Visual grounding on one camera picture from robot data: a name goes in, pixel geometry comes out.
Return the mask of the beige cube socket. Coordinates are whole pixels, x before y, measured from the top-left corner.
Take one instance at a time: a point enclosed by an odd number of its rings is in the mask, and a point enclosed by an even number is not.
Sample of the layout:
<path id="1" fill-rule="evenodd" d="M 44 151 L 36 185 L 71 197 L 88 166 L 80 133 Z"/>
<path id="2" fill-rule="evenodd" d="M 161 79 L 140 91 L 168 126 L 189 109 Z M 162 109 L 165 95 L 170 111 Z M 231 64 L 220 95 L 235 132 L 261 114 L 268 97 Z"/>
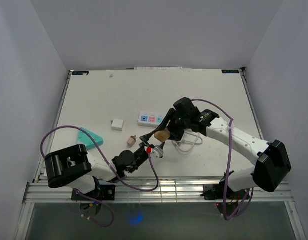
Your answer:
<path id="1" fill-rule="evenodd" d="M 154 138 L 160 141 L 161 143 L 165 143 L 169 140 L 171 134 L 168 129 L 160 130 L 154 133 Z"/>

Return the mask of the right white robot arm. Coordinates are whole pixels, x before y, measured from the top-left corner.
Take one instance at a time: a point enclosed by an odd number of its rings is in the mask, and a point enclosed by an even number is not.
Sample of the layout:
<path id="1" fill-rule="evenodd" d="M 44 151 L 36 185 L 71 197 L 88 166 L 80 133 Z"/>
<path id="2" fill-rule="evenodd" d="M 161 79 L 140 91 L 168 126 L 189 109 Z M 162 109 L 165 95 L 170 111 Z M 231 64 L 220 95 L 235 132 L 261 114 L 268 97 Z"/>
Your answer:
<path id="1" fill-rule="evenodd" d="M 154 137 L 161 143 L 180 141 L 186 130 L 228 146 L 230 152 L 236 151 L 253 165 L 240 171 L 226 169 L 219 183 L 220 194 L 226 199 L 231 199 L 241 190 L 255 187 L 272 193 L 292 169 L 283 142 L 256 138 L 233 127 L 233 119 L 226 122 L 209 109 L 200 111 L 191 99 L 184 97 L 174 103 L 154 130 Z"/>

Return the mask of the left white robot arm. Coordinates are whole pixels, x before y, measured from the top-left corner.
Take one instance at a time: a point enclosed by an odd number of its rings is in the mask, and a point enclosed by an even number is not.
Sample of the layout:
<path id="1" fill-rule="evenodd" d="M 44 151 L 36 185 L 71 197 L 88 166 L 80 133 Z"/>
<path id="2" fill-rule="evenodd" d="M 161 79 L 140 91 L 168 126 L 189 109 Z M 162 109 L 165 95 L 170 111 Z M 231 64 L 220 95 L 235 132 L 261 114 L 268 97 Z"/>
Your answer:
<path id="1" fill-rule="evenodd" d="M 45 154 L 43 150 L 45 140 L 49 135 L 61 129 L 76 129 L 82 132 L 93 142 L 93 145 L 102 156 L 102 160 L 89 160 L 87 147 L 81 143 Z M 140 139 L 142 143 L 136 152 L 125 150 L 112 161 L 109 161 L 97 142 L 86 130 L 72 125 L 64 125 L 51 130 L 43 137 L 40 143 L 40 153 L 46 166 L 48 186 L 52 189 L 65 187 L 84 176 L 90 176 L 91 178 L 101 178 L 108 183 L 120 182 L 128 188 L 140 192 L 155 191 L 159 187 L 160 180 L 153 165 L 152 155 L 155 155 L 157 158 L 162 158 L 165 143 L 163 142 L 160 145 L 154 146 L 147 142 L 148 138 L 146 136 L 142 136 Z M 146 160 L 149 160 L 154 173 L 156 180 L 155 187 L 144 189 L 126 183 L 123 180 L 125 172 L 133 173 Z"/>

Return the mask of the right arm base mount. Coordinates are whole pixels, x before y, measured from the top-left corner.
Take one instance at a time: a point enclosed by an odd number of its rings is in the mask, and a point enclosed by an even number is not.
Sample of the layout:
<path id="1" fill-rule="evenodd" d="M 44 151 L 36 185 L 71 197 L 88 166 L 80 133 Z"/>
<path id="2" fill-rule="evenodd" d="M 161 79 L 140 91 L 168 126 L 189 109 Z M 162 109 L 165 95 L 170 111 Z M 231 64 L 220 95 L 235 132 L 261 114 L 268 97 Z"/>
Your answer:
<path id="1" fill-rule="evenodd" d="M 227 188 L 227 192 L 225 195 L 225 204 L 223 203 L 224 200 L 224 184 L 205 184 L 203 185 L 203 192 L 200 195 L 206 201 L 219 201 L 216 203 L 216 207 L 218 211 L 225 215 L 224 209 L 226 209 L 226 215 L 230 217 L 236 211 L 236 215 L 240 211 L 240 204 L 241 201 L 246 196 L 245 200 L 249 200 L 251 198 L 250 193 L 248 190 L 240 190 L 237 192 L 232 191 L 231 189 Z"/>

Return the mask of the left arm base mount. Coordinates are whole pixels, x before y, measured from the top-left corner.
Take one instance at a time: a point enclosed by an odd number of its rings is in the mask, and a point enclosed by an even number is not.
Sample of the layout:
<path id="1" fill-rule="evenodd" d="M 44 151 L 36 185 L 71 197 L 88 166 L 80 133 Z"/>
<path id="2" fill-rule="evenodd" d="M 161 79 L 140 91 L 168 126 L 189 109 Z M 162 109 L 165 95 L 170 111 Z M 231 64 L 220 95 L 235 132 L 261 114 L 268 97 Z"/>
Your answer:
<path id="1" fill-rule="evenodd" d="M 71 200 L 76 202 L 85 202 L 80 203 L 80 211 L 82 214 L 89 217 L 95 217 L 98 215 L 102 209 L 102 205 L 99 201 L 114 201 L 116 194 L 115 185 L 100 185 L 95 188 L 95 190 L 85 193 L 88 198 L 79 195 L 74 190 L 71 194 Z"/>

